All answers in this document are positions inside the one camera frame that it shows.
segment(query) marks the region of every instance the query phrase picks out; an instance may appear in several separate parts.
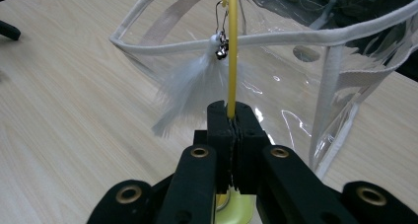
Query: yellow stick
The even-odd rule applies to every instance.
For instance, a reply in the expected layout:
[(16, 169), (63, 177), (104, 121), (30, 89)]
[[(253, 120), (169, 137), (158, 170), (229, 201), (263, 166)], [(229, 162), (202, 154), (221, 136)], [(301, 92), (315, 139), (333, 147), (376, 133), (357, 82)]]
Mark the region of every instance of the yellow stick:
[(228, 89), (228, 107), (227, 117), (233, 119), (236, 109), (236, 93), (237, 93), (237, 41), (238, 41), (238, 13), (237, 13), (237, 0), (229, 0), (229, 89)]

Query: yellow rod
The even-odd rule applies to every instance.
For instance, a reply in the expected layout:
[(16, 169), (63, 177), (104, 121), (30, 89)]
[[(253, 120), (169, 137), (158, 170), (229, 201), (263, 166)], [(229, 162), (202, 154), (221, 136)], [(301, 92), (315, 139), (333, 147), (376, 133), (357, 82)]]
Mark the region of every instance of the yellow rod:
[(238, 41), (238, 13), (237, 0), (229, 0), (229, 88), (228, 88), (228, 106), (227, 117), (233, 119), (236, 110), (236, 94), (237, 94), (237, 41)]

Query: wood grain surface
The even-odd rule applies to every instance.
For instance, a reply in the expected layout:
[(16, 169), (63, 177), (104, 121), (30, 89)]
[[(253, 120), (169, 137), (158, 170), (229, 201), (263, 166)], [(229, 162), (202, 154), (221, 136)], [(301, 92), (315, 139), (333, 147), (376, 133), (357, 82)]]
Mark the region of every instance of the wood grain surface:
[[(0, 19), (0, 220), (85, 223), (113, 185), (171, 174), (191, 132), (156, 138), (157, 85), (108, 37), (137, 0), (6, 0)], [(324, 182), (364, 180), (418, 212), (418, 85), (391, 74)]]

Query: wooden table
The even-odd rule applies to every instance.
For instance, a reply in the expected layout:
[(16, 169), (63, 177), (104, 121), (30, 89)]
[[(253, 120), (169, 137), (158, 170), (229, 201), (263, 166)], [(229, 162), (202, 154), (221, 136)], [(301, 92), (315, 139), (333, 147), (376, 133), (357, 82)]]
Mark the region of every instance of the wooden table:
[[(155, 138), (156, 85), (109, 41), (137, 0), (6, 0), (0, 18), (0, 220), (84, 223), (105, 192), (172, 173), (192, 134)], [(324, 182), (378, 184), (418, 212), (418, 87), (391, 74)]]

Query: clear plastic bag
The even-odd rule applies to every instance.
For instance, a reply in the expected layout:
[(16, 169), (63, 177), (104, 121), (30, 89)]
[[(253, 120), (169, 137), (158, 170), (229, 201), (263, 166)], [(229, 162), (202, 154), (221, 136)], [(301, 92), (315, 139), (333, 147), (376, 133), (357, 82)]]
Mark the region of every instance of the clear plastic bag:
[[(204, 54), (219, 1), (139, 0), (110, 40), (163, 84)], [(358, 106), (417, 47), (418, 0), (240, 0), (239, 9), (238, 101), (321, 177)]]

